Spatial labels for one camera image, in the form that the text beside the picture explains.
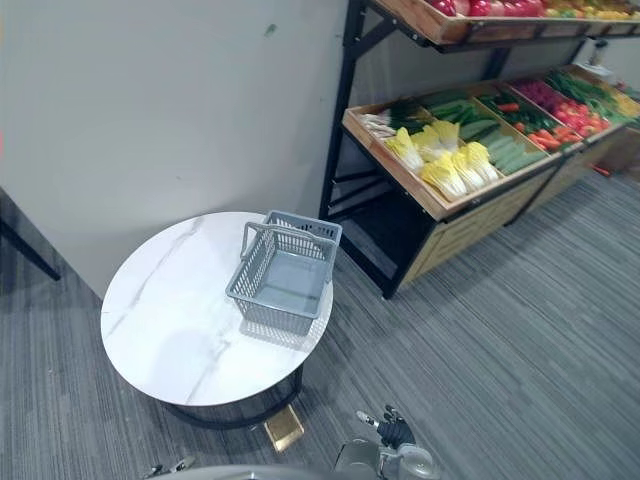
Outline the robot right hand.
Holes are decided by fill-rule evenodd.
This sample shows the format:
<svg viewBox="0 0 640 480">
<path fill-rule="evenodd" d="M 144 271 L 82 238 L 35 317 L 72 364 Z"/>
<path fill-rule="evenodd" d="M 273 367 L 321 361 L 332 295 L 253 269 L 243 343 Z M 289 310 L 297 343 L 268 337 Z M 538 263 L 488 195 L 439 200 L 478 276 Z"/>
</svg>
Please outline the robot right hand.
<svg viewBox="0 0 640 480">
<path fill-rule="evenodd" d="M 390 404 L 385 405 L 382 420 L 362 410 L 357 410 L 356 416 L 362 423 L 375 428 L 385 447 L 399 449 L 402 445 L 416 443 L 413 431 L 405 418 Z"/>
</svg>

